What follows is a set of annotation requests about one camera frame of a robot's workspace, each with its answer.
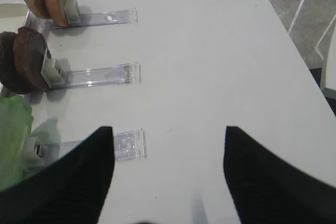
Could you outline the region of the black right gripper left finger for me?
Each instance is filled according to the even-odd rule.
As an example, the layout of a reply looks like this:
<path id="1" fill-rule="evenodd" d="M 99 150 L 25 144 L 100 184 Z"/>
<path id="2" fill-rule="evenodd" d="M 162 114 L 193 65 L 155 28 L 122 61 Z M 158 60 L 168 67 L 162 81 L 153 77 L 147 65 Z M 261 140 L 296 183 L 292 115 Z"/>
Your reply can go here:
<path id="1" fill-rule="evenodd" d="M 102 126 L 47 168 L 1 192 L 1 223 L 97 223 L 115 164 Z"/>

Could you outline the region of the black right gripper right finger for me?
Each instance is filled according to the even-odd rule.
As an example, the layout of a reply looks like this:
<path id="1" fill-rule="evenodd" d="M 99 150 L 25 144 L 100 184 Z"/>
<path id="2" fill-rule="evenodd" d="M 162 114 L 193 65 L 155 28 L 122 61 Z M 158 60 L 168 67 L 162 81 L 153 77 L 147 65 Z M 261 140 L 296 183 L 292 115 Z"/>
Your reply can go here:
<path id="1" fill-rule="evenodd" d="M 290 165 L 237 126 L 223 171 L 241 223 L 335 223 L 335 187 Z"/>

